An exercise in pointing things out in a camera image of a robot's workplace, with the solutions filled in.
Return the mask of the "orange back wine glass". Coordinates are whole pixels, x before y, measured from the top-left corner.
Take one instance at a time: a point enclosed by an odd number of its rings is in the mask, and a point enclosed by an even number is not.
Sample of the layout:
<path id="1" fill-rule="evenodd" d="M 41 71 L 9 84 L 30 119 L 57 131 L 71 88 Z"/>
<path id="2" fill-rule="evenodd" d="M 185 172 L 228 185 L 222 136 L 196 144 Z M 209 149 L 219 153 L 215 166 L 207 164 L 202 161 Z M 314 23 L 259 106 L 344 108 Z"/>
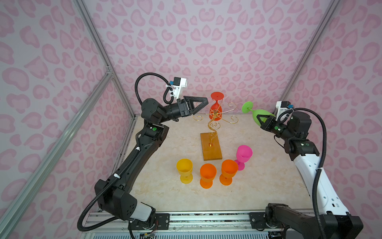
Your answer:
<path id="1" fill-rule="evenodd" d="M 200 175 L 201 175 L 200 185 L 201 185 L 201 187 L 204 189 L 211 188 L 213 185 L 213 180 L 215 179 L 216 173 L 217 173 L 217 169 L 214 165 L 212 165 L 210 163 L 204 164 L 200 168 Z"/>

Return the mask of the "orange wine glass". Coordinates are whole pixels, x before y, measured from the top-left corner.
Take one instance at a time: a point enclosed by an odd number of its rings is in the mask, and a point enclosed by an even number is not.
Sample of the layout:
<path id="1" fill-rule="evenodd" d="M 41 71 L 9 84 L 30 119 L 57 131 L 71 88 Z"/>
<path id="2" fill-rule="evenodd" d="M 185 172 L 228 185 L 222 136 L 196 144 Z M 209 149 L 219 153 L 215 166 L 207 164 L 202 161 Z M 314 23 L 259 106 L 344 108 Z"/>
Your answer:
<path id="1" fill-rule="evenodd" d="M 221 175 L 219 180 L 222 185 L 229 186 L 233 182 L 233 177 L 236 175 L 238 171 L 238 165 L 233 160 L 225 160 L 221 166 Z"/>
<path id="2" fill-rule="evenodd" d="M 201 185 L 201 187 L 204 189 L 211 188 L 213 185 L 213 180 L 215 179 L 216 173 L 217 173 L 217 169 L 214 165 L 212 165 L 210 163 L 204 164 L 200 168 L 200 175 L 201 175 L 200 185 Z"/>

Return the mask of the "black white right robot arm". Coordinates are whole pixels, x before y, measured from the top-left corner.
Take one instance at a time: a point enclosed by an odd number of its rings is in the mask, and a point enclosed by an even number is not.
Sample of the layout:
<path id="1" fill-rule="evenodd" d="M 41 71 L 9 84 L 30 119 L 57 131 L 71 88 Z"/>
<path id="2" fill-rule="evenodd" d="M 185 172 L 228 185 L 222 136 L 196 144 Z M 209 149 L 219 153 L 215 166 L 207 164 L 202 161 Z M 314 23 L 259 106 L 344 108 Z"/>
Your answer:
<path id="1" fill-rule="evenodd" d="M 354 239 L 364 225 L 360 217 L 351 215 L 340 200 L 323 168 L 326 139 L 323 140 L 322 151 L 308 139 L 312 113 L 308 109 L 297 109 L 276 117 L 264 110 L 252 112 L 261 129 L 284 141 L 285 153 L 303 179 L 314 213 L 309 216 L 286 204 L 269 203 L 264 224 L 270 228 L 284 225 L 285 230 L 293 229 L 305 239 Z"/>

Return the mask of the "orange front wine glass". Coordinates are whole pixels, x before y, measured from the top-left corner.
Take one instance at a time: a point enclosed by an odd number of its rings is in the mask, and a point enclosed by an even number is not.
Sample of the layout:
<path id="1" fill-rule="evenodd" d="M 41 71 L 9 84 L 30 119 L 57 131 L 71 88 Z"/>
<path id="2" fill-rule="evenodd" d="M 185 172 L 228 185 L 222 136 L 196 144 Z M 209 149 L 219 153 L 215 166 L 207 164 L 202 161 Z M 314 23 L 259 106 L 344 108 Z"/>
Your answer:
<path id="1" fill-rule="evenodd" d="M 233 182 L 233 177 L 236 175 L 238 171 L 238 165 L 233 160 L 225 160 L 221 166 L 221 175 L 219 180 L 222 185 L 229 186 Z"/>

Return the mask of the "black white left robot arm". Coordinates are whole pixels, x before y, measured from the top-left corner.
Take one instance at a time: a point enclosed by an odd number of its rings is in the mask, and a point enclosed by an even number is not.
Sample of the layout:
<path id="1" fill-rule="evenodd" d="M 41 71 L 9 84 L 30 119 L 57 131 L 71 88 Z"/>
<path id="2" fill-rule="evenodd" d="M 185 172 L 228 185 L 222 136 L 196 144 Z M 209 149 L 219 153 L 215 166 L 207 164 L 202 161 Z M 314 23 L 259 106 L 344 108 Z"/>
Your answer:
<path id="1" fill-rule="evenodd" d="M 146 99 L 142 105 L 143 129 L 136 134 L 136 145 L 122 165 L 107 180 L 95 185 L 98 206 L 124 221 L 141 221 L 146 227 L 155 222 L 155 209 L 138 202 L 130 191 L 139 173 L 149 158 L 162 145 L 169 127 L 165 122 L 195 115 L 208 105 L 206 97 L 185 96 L 175 103 L 163 106 L 155 99 Z"/>

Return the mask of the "green wine glass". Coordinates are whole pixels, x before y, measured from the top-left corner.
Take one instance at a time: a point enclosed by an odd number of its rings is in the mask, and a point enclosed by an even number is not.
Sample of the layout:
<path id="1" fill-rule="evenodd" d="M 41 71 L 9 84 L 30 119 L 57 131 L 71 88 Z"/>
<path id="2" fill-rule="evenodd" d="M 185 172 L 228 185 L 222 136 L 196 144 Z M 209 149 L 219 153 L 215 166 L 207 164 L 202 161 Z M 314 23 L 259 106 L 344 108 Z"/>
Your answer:
<path id="1" fill-rule="evenodd" d="M 275 116 L 273 113 L 270 113 L 270 112 L 263 110 L 263 109 L 255 110 L 254 109 L 254 103 L 251 101 L 245 102 L 243 104 L 242 113 L 244 113 L 244 114 L 251 113 L 254 122 L 258 126 L 260 126 L 260 123 L 258 121 L 258 115 L 273 115 L 273 116 Z"/>

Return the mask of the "pink wine glass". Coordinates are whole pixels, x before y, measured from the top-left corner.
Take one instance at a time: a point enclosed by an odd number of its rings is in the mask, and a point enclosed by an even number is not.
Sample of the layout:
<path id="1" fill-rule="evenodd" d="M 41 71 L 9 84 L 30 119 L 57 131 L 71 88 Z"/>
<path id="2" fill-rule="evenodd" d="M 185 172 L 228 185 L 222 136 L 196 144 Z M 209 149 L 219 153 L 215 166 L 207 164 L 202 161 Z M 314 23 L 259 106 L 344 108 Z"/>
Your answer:
<path id="1" fill-rule="evenodd" d="M 236 164 L 238 166 L 238 170 L 242 171 L 245 168 L 245 163 L 249 161 L 249 159 L 252 157 L 253 151 L 252 149 L 247 145 L 241 145 L 238 147 L 236 152 Z"/>

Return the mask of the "red wine glass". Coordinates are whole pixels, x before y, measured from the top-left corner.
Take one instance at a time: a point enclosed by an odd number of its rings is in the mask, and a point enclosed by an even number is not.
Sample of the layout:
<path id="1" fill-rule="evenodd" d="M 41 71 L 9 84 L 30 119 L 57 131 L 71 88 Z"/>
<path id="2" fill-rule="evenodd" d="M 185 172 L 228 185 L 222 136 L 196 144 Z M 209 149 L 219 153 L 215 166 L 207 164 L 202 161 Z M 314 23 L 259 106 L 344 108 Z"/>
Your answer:
<path id="1" fill-rule="evenodd" d="M 219 121 L 222 115 L 222 107 L 219 102 L 224 99 L 224 94 L 221 92 L 213 92 L 211 98 L 214 104 L 210 107 L 209 117 L 213 121 Z"/>

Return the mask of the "yellow wine glass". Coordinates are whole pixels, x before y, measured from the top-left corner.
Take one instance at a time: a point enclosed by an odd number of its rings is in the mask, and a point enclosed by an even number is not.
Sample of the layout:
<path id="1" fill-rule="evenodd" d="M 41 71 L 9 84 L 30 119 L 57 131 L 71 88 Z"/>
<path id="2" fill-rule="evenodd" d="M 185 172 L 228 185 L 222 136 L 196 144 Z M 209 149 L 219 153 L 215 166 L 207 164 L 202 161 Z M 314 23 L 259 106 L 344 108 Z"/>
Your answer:
<path id="1" fill-rule="evenodd" d="M 180 174 L 180 180 L 184 184 L 189 184 L 193 180 L 193 163 L 189 159 L 181 159 L 177 162 L 176 168 Z"/>

